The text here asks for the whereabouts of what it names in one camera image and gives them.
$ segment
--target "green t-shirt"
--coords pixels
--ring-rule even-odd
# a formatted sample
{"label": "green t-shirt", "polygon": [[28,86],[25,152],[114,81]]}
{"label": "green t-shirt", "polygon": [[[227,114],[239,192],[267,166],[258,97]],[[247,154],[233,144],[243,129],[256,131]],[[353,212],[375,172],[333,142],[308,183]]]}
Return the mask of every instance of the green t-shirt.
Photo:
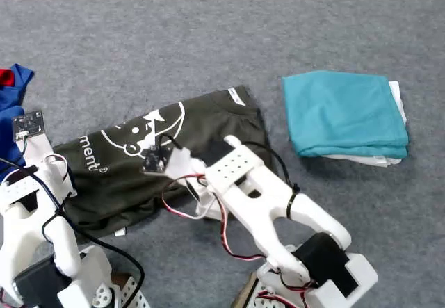
{"label": "green t-shirt", "polygon": [[[259,109],[243,86],[212,92],[165,106],[124,124],[96,131],[54,148],[68,160],[78,192],[66,204],[80,227],[103,236],[132,225],[161,206],[167,177],[143,175],[142,152],[162,133],[192,152],[202,152],[211,140],[232,134],[241,141],[267,144]],[[170,141],[164,139],[163,145]],[[270,167],[270,154],[252,148]],[[184,193],[173,186],[165,198]]]}

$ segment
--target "white label tag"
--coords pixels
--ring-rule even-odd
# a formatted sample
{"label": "white label tag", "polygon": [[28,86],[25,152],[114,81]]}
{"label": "white label tag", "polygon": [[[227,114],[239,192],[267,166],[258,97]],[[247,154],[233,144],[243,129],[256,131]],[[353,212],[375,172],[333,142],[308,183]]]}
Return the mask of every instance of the white label tag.
{"label": "white label tag", "polygon": [[378,164],[383,164],[387,162],[387,158],[384,156],[374,156],[375,162]]}
{"label": "white label tag", "polygon": [[119,229],[119,230],[116,230],[116,231],[114,232],[114,235],[115,235],[116,237],[127,235],[127,228],[124,227],[124,228],[121,228],[121,229]]}
{"label": "white label tag", "polygon": [[230,94],[230,96],[232,96],[232,99],[234,100],[235,103],[237,103],[238,105],[245,106],[245,103],[244,103],[243,100],[239,97],[239,95],[238,95],[238,93],[236,92],[235,88],[229,88],[229,94]]}

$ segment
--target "teal towel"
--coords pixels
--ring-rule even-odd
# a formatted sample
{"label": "teal towel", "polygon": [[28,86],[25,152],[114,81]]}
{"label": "teal towel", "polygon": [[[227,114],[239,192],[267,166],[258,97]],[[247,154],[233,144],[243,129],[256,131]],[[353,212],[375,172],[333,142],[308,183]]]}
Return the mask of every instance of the teal towel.
{"label": "teal towel", "polygon": [[315,71],[283,78],[299,156],[407,156],[408,134],[384,76]]}

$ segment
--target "gray carpet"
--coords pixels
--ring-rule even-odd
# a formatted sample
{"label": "gray carpet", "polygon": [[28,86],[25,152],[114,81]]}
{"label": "gray carpet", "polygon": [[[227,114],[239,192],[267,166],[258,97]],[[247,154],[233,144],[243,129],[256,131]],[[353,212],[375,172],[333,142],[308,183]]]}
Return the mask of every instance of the gray carpet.
{"label": "gray carpet", "polygon": [[[445,0],[3,0],[1,65],[36,71],[24,106],[53,144],[240,83],[291,178],[350,231],[378,284],[356,307],[445,307]],[[280,77],[315,69],[400,81],[410,155],[391,168],[299,159]],[[219,224],[166,211],[110,238],[142,261],[153,307],[228,307],[258,263]],[[277,221],[285,243],[311,232]],[[240,224],[233,249],[254,250]],[[113,265],[128,264],[110,254]]]}

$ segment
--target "blue cloth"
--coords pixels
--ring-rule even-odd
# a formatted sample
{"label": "blue cloth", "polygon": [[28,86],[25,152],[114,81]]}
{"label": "blue cloth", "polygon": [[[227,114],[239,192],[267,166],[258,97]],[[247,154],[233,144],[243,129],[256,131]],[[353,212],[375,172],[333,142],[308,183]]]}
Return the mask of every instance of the blue cloth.
{"label": "blue cloth", "polygon": [[407,156],[408,134],[386,77],[314,71],[283,78],[299,156]]}
{"label": "blue cloth", "polygon": [[[19,105],[34,72],[18,64],[14,64],[10,69],[15,76],[14,86],[0,86],[0,157],[24,165],[24,159],[20,156],[20,151],[13,138],[12,119],[24,113],[23,108]],[[0,181],[12,170],[9,168],[3,171],[5,167],[0,163]]]}

